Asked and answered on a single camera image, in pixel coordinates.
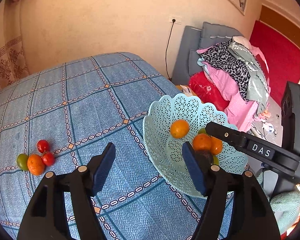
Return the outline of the large orange front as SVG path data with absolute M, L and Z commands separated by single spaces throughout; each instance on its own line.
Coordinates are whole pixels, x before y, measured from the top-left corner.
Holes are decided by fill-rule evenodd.
M 211 139 L 210 153 L 213 155 L 220 154 L 223 150 L 223 141 L 215 137 L 210 137 L 210 139 Z

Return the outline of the large orange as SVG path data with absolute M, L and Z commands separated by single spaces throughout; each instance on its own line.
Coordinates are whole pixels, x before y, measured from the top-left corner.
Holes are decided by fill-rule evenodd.
M 213 155 L 220 154 L 223 150 L 223 141 L 215 137 L 210 137 L 210 139 L 211 139 L 210 153 Z
M 173 122 L 170 126 L 170 134 L 175 139 L 185 137 L 190 130 L 189 123 L 186 120 L 179 119 Z

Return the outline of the red tomato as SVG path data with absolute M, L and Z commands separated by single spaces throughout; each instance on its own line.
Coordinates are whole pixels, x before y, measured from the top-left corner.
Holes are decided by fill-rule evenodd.
M 55 163 L 55 157 L 51 152 L 45 152 L 42 155 L 42 161 L 46 166 L 52 166 Z
M 40 153 L 45 153 L 50 151 L 50 144 L 47 140 L 39 140 L 37 142 L 37 149 Z

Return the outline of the orange tangerine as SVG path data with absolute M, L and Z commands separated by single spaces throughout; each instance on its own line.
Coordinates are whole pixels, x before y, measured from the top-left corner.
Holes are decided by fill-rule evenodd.
M 196 135 L 192 141 L 192 147 L 195 151 L 209 151 L 211 146 L 211 137 L 204 133 Z
M 39 176 L 45 171 L 45 164 L 43 163 L 41 156 L 37 154 L 32 154 L 29 156 L 27 160 L 27 167 L 30 174 L 34 176 Z

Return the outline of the green round fruit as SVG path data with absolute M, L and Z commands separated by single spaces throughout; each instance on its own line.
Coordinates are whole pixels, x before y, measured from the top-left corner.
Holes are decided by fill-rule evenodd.
M 26 155 L 25 153 L 21 153 L 17 157 L 17 165 L 23 171 L 28 171 L 29 170 L 28 166 L 27 166 L 28 158 L 29 158 L 29 156 Z

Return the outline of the green fruit bottom edge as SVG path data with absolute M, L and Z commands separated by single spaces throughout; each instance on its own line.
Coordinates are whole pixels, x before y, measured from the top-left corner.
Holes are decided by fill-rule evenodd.
M 217 158 L 216 155 L 213 155 L 213 165 L 219 165 L 219 159 Z

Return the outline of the green tomato with stem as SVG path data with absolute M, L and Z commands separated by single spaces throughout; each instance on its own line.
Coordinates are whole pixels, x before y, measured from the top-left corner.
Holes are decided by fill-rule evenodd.
M 198 134 L 207 134 L 205 127 L 201 128 L 201 129 L 198 131 Z

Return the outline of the dark brown avocado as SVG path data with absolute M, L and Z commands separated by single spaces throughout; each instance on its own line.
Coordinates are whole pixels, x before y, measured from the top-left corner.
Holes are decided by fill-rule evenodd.
M 203 172 L 206 172 L 214 164 L 213 155 L 207 150 L 195 151 L 194 157 Z

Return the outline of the red blanket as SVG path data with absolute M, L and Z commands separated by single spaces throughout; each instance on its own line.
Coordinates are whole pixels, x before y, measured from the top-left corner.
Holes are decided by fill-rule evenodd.
M 223 99 L 218 88 L 212 81 L 208 80 L 204 72 L 199 72 L 191 76 L 189 87 L 203 103 L 210 102 L 219 111 L 224 111 L 229 105 L 229 101 Z

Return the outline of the large orange near cluster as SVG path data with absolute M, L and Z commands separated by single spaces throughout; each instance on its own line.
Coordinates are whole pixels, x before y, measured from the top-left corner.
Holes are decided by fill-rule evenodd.
M 170 126 L 170 134 L 175 139 L 185 137 L 190 130 L 189 123 L 186 120 L 179 119 L 173 122 Z

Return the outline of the pile of clothes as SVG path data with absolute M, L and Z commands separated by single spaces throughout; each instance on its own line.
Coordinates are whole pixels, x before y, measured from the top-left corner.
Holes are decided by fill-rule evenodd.
M 198 49 L 197 64 L 229 101 L 228 122 L 247 132 L 267 112 L 269 68 L 262 51 L 243 36 L 234 36 L 209 48 Z

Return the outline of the white small box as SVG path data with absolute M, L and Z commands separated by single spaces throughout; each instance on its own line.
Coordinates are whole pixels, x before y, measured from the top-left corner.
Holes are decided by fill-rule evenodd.
M 180 90 L 186 96 L 193 96 L 192 90 L 187 86 L 180 85 Z

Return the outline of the red wardrobe panel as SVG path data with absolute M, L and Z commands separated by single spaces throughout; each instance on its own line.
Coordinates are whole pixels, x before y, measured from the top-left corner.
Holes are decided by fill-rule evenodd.
M 258 47 L 265 56 L 269 68 L 270 96 L 280 104 L 286 83 L 300 81 L 300 49 L 260 21 L 255 21 L 250 43 Z

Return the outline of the blue patterned bed cover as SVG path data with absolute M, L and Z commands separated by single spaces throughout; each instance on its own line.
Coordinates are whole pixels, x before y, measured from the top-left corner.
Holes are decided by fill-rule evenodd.
M 178 89 L 131 53 L 63 63 L 0 90 L 0 225 L 16 239 L 42 177 L 17 157 L 46 140 L 49 170 L 69 173 L 112 142 L 116 157 L 91 199 L 107 239 L 190 239 L 205 205 L 166 183 L 148 158 L 142 123 L 153 101 Z

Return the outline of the beige patterned curtain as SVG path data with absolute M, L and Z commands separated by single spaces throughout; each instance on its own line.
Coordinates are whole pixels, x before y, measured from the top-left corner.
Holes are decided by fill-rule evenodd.
M 21 0 L 0 0 L 0 90 L 28 75 L 21 35 Z

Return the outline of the white wall socket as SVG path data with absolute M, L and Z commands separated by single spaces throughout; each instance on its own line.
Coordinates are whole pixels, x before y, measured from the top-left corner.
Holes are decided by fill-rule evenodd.
M 174 24 L 182 24 L 182 17 L 181 16 L 170 16 L 169 22 Z

